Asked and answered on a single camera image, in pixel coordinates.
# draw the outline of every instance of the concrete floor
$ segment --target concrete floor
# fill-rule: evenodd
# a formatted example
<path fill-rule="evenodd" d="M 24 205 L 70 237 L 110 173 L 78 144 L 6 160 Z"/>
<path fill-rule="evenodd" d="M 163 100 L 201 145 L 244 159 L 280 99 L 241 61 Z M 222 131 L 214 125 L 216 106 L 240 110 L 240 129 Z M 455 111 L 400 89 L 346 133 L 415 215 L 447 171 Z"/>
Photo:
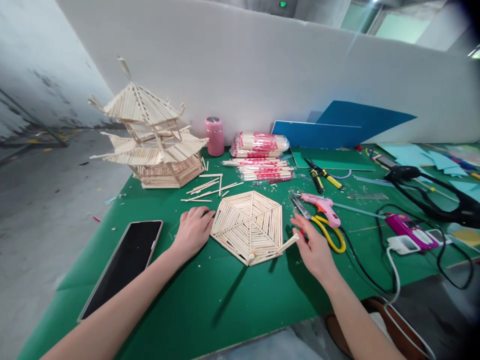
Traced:
<path fill-rule="evenodd" d="M 87 130 L 68 148 L 31 150 L 0 166 L 0 359 L 17 357 L 97 229 L 92 216 L 105 216 L 104 201 L 130 176 L 126 166 L 89 160 L 111 150 L 106 136 Z"/>

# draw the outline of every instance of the hand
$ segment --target hand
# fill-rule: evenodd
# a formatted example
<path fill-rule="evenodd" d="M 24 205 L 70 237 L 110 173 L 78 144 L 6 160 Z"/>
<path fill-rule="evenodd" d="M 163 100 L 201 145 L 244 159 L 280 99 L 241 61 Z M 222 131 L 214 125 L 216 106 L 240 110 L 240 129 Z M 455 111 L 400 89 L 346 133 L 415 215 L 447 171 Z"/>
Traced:
<path fill-rule="evenodd" d="M 293 233 L 299 237 L 296 244 L 303 263 L 308 271 L 325 287 L 330 280 L 340 275 L 335 266 L 327 239 L 320 235 L 310 221 L 297 213 L 295 218 L 292 217 L 290 221 L 293 225 L 303 229 L 308 235 L 307 243 L 300 231 L 293 228 Z"/>
<path fill-rule="evenodd" d="M 180 226 L 170 249 L 186 262 L 207 243 L 215 211 L 206 206 L 192 207 L 180 216 Z"/>

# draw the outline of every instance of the yellow paper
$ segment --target yellow paper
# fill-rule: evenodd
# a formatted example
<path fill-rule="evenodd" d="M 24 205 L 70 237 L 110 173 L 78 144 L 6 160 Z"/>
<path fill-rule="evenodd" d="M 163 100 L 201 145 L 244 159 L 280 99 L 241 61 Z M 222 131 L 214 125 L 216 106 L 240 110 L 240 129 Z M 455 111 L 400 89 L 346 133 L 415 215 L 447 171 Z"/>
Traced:
<path fill-rule="evenodd" d="M 473 229 L 465 228 L 453 232 L 452 235 L 470 246 L 475 247 L 480 245 L 480 234 Z"/>

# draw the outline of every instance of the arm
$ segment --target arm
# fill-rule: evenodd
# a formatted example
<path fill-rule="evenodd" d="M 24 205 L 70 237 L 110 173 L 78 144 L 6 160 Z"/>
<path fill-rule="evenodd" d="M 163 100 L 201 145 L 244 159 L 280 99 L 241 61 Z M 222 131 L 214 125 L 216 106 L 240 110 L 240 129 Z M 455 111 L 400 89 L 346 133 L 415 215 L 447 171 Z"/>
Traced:
<path fill-rule="evenodd" d="M 184 212 L 171 247 L 42 359 L 113 359 L 165 284 L 207 242 L 215 213 L 208 211 L 201 206 Z"/>
<path fill-rule="evenodd" d="M 301 258 L 330 298 L 341 331 L 357 360 L 405 359 L 372 320 L 335 266 L 327 239 L 304 217 L 295 214 L 292 224 L 308 235 L 308 243 L 296 229 Z"/>

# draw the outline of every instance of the green table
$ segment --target green table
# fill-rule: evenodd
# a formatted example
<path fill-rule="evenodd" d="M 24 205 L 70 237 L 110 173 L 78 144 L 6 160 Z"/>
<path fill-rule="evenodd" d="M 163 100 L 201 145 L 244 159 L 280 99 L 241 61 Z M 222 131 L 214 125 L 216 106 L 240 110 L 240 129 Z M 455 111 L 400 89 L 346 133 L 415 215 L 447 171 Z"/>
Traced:
<path fill-rule="evenodd" d="M 223 173 L 224 186 L 238 182 L 231 167 L 220 165 L 229 158 L 211 158 L 203 150 L 205 161 L 210 161 L 209 173 Z M 356 172 L 358 176 L 381 179 L 385 170 Z M 429 169 L 434 176 L 447 181 L 449 176 Z M 308 174 L 306 169 L 297 173 Z M 343 175 L 345 171 L 333 172 Z M 38 359 L 77 324 L 77 318 L 112 255 L 125 228 L 130 222 L 164 220 L 165 224 L 154 258 L 165 251 L 174 240 L 180 214 L 191 206 L 209 205 L 217 209 L 220 198 L 209 195 L 211 203 L 187 203 L 185 193 L 208 179 L 196 178 L 182 189 L 142 189 L 140 182 L 130 178 L 125 184 L 121 201 L 115 201 L 97 232 L 84 249 L 70 272 L 58 287 L 54 299 L 19 355 L 19 359 Z M 417 215 L 416 207 L 394 188 L 355 180 L 342 180 L 347 191 L 340 193 L 325 181 L 325 195 L 334 202 L 375 212 L 386 203 L 405 207 Z M 227 196 L 255 190 L 282 205 L 285 228 L 294 212 L 289 201 L 291 192 L 315 193 L 312 182 L 302 178 L 281 182 L 278 186 L 251 182 L 233 187 Z M 350 200 L 347 192 L 384 193 L 389 201 Z M 446 205 L 448 200 L 440 198 Z M 311 211 L 313 206 L 306 206 Z M 366 270 L 383 287 L 392 288 L 388 261 L 380 246 L 378 230 L 373 217 L 335 209 L 348 231 L 353 246 Z M 394 233 L 384 223 L 384 236 Z M 284 239 L 289 235 L 284 229 Z M 477 253 L 467 250 L 474 258 Z M 401 279 L 406 285 L 439 273 L 435 257 L 411 254 L 400 257 L 393 254 Z M 344 254 L 333 254 L 341 274 L 360 299 L 378 294 L 360 271 L 348 249 Z M 447 248 L 444 265 L 462 262 L 464 258 Z M 302 320 L 322 315 L 331 309 L 323 288 L 302 263 L 296 246 L 283 256 L 260 265 L 245 267 L 213 239 L 188 262 L 170 281 L 135 328 L 118 359 L 191 359 L 249 339 L 267 334 Z"/>

